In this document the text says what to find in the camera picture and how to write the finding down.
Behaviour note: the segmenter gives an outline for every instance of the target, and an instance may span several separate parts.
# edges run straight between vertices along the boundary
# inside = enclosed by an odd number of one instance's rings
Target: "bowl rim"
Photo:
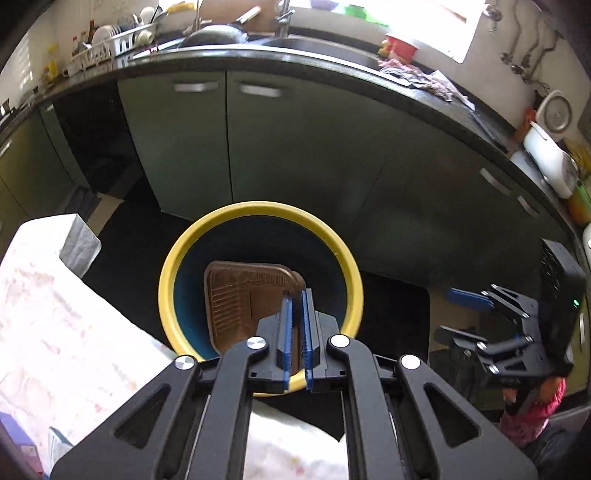
[[[347,292],[345,318],[340,331],[350,337],[357,335],[363,314],[363,284],[357,263],[342,238],[322,220],[297,207],[278,202],[240,202],[218,208],[189,226],[174,243],[164,261],[158,283],[158,310],[164,333],[178,355],[192,355],[199,362],[204,361],[183,334],[174,311],[174,280],[183,258],[201,236],[221,223],[255,215],[275,216],[297,223],[315,234],[330,248],[339,262]],[[301,390],[305,386],[304,371],[300,370],[291,376],[288,393]]]

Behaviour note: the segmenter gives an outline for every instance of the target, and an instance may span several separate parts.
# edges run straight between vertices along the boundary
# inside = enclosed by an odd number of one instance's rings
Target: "white plate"
[[[92,37],[92,46],[98,45],[105,40],[109,40],[113,36],[111,26],[103,25],[96,29],[95,34]]]

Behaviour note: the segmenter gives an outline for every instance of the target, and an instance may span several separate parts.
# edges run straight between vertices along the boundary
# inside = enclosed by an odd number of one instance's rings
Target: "kitchen sink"
[[[293,50],[307,51],[319,55],[327,55],[340,60],[357,63],[364,67],[378,70],[378,56],[359,50],[358,48],[348,47],[340,43],[334,43],[317,38],[299,37],[291,35],[289,37],[270,37],[254,40],[250,44],[265,45],[267,47],[291,48]]]

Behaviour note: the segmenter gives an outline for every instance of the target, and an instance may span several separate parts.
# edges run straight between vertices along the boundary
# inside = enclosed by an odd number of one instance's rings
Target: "red container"
[[[418,47],[408,42],[402,41],[399,38],[393,37],[392,35],[386,35],[386,39],[389,42],[388,51],[394,52],[404,64],[412,62]]]

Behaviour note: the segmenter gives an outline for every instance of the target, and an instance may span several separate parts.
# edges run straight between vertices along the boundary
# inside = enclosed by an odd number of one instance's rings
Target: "brown plastic tray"
[[[260,319],[279,312],[285,290],[298,299],[306,288],[301,275],[283,265],[226,261],[211,262],[203,284],[209,338],[220,354],[253,336]]]

